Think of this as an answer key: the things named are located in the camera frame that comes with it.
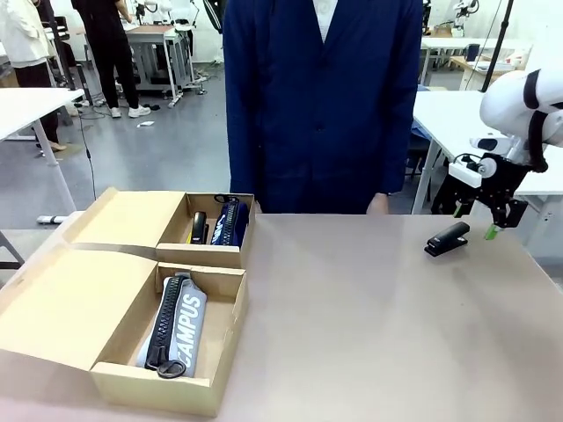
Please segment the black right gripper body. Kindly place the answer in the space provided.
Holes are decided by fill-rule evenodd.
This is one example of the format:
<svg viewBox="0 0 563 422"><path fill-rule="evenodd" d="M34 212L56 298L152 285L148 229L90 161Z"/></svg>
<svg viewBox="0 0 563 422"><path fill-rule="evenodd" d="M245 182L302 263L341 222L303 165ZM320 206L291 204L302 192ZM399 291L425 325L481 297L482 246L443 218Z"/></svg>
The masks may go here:
<svg viewBox="0 0 563 422"><path fill-rule="evenodd" d="M480 159L481 185L476 200L488 207L504 207L529 172L527 164L515 164L507 158L485 153Z"/></svg>

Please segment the person's left hand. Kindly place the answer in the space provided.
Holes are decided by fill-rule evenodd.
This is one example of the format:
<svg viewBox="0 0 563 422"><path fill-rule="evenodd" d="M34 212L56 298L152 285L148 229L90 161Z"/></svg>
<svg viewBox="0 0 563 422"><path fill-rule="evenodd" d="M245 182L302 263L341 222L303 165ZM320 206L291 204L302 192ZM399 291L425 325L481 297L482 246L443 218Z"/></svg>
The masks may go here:
<svg viewBox="0 0 563 422"><path fill-rule="evenodd" d="M367 215L387 215L389 214L389 195L377 193L370 202L366 211Z"/></svg>

